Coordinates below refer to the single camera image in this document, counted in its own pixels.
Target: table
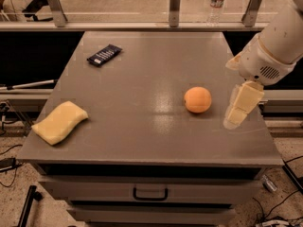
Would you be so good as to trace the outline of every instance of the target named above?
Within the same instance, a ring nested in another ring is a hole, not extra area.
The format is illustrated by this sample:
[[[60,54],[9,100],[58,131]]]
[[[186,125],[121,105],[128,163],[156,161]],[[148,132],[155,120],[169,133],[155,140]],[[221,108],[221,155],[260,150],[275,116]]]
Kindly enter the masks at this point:
[[[122,52],[89,64],[108,44]],[[283,165],[258,109],[238,129],[223,127],[243,82],[225,68],[230,58],[217,32],[85,32],[37,121],[66,100],[89,119],[54,147],[32,131],[18,160],[87,224],[226,224],[264,171]],[[204,113],[184,106],[194,86],[212,94]]]

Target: orange ball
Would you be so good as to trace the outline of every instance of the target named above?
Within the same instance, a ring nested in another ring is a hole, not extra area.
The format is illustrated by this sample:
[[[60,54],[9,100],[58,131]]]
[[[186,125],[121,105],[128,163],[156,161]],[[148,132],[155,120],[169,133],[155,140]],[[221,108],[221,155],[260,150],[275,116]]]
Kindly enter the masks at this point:
[[[211,105],[211,94],[204,87],[193,87],[185,93],[184,102],[189,111],[202,113]]]

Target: water bottle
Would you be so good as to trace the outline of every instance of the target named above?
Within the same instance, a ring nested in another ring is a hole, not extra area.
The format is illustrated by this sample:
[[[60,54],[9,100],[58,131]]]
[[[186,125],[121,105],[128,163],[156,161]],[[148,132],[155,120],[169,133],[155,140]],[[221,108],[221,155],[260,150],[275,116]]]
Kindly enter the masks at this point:
[[[210,0],[211,11],[207,18],[208,26],[217,26],[223,11],[224,0]]]

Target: yellow sponge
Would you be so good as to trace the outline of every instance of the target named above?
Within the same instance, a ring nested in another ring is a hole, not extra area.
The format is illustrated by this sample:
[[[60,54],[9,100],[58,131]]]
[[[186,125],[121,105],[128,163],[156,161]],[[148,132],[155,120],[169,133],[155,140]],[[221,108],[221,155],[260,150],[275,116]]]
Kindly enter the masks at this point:
[[[88,114],[85,110],[70,101],[66,101],[31,128],[48,144],[55,145],[86,118],[88,118]]]

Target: drawer handle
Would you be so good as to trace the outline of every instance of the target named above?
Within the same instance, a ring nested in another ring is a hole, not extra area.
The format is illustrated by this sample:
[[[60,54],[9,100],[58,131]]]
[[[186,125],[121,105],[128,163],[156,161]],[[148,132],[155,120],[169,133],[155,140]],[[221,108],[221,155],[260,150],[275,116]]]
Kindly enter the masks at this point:
[[[136,188],[134,187],[133,190],[133,197],[135,200],[137,201],[165,201],[169,196],[169,190],[167,188],[165,188],[164,190],[164,197],[161,198],[142,198],[142,197],[138,197],[136,195]]]

